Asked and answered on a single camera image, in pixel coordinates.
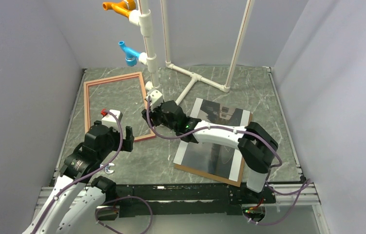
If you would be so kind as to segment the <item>brown cardboard backing board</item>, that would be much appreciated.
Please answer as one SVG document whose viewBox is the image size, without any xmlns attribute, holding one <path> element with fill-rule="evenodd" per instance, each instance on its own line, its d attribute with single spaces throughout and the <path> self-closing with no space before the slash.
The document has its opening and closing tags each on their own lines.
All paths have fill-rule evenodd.
<svg viewBox="0 0 366 234">
<path fill-rule="evenodd" d="M 229 126 L 244 126 L 251 119 L 250 111 L 235 108 L 228 114 L 212 111 L 210 115 L 200 110 L 193 117 Z M 174 167 L 212 180 L 240 186 L 244 168 L 241 153 L 231 147 L 213 143 L 180 142 L 174 157 Z"/>
</svg>

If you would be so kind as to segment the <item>white PVC pipe stand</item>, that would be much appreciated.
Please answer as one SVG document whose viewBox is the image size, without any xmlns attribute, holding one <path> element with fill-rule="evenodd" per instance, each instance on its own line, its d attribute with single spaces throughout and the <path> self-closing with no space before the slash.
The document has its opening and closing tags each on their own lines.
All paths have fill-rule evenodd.
<svg viewBox="0 0 366 234">
<path fill-rule="evenodd" d="M 226 78 L 226 82 L 224 84 L 219 84 L 217 82 L 212 81 L 211 79 L 205 78 L 202 75 L 191 72 L 187 69 L 183 69 L 171 62 L 171 49 L 170 49 L 170 37 L 169 37 L 169 24 L 168 24 L 168 10 L 167 10 L 167 2 L 165 0 L 160 1 L 161 6 L 161 16 L 162 16 L 162 26 L 163 26 L 163 37 L 164 37 L 164 47 L 165 47 L 165 65 L 168 69 L 174 70 L 178 73 L 181 73 L 183 75 L 186 75 L 191 78 L 188 85 L 183 89 L 182 93 L 179 95 L 179 97 L 176 99 L 176 103 L 180 104 L 181 101 L 185 98 L 185 96 L 188 94 L 188 92 L 192 89 L 192 87 L 197 82 L 205 83 L 211 87 L 217 88 L 218 90 L 228 93 L 231 88 L 231 81 L 234 74 L 234 70 L 237 65 L 237 60 L 241 52 L 241 48 L 243 45 L 243 41 L 247 32 L 247 27 L 250 21 L 250 16 L 254 7 L 255 1 L 248 0 L 246 2 L 244 14 L 242 17 L 237 41 L 235 44 L 235 48 L 233 51 L 233 56 L 231 59 L 230 67 L 228 76 Z"/>
</svg>

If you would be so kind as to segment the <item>red wooden picture frame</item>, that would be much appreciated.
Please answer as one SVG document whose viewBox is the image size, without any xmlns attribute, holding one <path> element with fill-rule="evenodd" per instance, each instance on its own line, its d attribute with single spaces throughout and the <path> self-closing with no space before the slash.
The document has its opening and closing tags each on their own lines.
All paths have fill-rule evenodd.
<svg viewBox="0 0 366 234">
<path fill-rule="evenodd" d="M 121 125 L 133 128 L 135 142 L 155 138 L 140 117 L 140 111 L 146 105 L 145 96 L 142 72 L 84 82 L 85 131 L 95 120 L 102 119 L 101 110 L 118 110 L 122 113 Z"/>
</svg>

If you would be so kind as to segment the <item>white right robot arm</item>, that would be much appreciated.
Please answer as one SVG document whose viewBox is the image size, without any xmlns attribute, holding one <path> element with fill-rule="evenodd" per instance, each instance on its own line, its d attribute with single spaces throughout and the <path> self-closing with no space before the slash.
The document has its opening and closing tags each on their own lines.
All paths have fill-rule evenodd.
<svg viewBox="0 0 366 234">
<path fill-rule="evenodd" d="M 250 202 L 263 197 L 278 143 L 251 120 L 249 111 L 197 98 L 190 115 L 172 100 L 151 101 L 141 113 L 146 122 L 167 127 L 179 139 L 176 168 L 239 186 L 248 166 L 245 197 Z"/>
</svg>

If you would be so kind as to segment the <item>glossy photo with white borders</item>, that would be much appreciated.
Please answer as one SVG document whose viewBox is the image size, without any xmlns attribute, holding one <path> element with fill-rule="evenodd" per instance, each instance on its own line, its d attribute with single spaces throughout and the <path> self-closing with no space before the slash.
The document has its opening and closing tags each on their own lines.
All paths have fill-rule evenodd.
<svg viewBox="0 0 366 234">
<path fill-rule="evenodd" d="M 236 107 L 230 107 L 230 106 L 223 105 L 223 104 L 220 104 L 217 102 L 197 98 L 194 102 L 193 109 L 192 109 L 190 116 L 193 117 L 192 115 L 198 114 L 198 111 L 200 111 L 200 110 L 206 112 L 208 115 L 210 115 L 212 113 L 212 111 L 228 114 L 230 110 L 234 111 L 235 108 Z M 228 146 L 228 147 L 238 150 L 237 140 L 241 136 L 240 136 L 240 134 L 233 133 L 232 129 L 233 128 L 238 129 L 239 127 L 244 127 L 244 126 L 221 125 L 221 124 L 215 124 L 215 123 L 211 123 L 211 122 L 201 119 L 201 122 L 198 123 L 197 127 L 198 128 L 203 127 L 203 130 L 194 133 L 194 136 L 197 139 L 196 144 L 213 143 L 213 144 Z"/>
</svg>

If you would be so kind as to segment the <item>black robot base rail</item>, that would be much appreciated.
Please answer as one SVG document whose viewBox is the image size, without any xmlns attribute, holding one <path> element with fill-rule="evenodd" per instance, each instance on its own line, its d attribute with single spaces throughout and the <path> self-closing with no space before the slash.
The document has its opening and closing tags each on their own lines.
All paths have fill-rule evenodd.
<svg viewBox="0 0 366 234">
<path fill-rule="evenodd" d="M 100 205 L 97 217 L 114 220 L 117 217 L 137 215 L 189 215 L 244 213 L 263 219 L 258 210 L 265 204 L 275 204 L 279 196 L 295 196 L 305 193 L 307 184 L 292 192 L 276 191 L 273 185 L 265 185 L 262 192 L 222 183 L 168 184 L 168 185 L 116 185 L 116 197 Z"/>
</svg>

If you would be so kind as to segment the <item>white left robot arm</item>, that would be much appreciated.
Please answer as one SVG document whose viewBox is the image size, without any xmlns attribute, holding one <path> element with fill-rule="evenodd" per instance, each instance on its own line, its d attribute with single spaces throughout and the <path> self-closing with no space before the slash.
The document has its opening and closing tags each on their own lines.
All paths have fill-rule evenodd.
<svg viewBox="0 0 366 234">
<path fill-rule="evenodd" d="M 81 222 L 101 204 L 116 198 L 116 183 L 98 176 L 103 160 L 111 153 L 131 152 L 133 129 L 122 132 L 113 125 L 95 121 L 74 151 L 66 157 L 55 186 L 26 234 L 75 234 Z"/>
</svg>

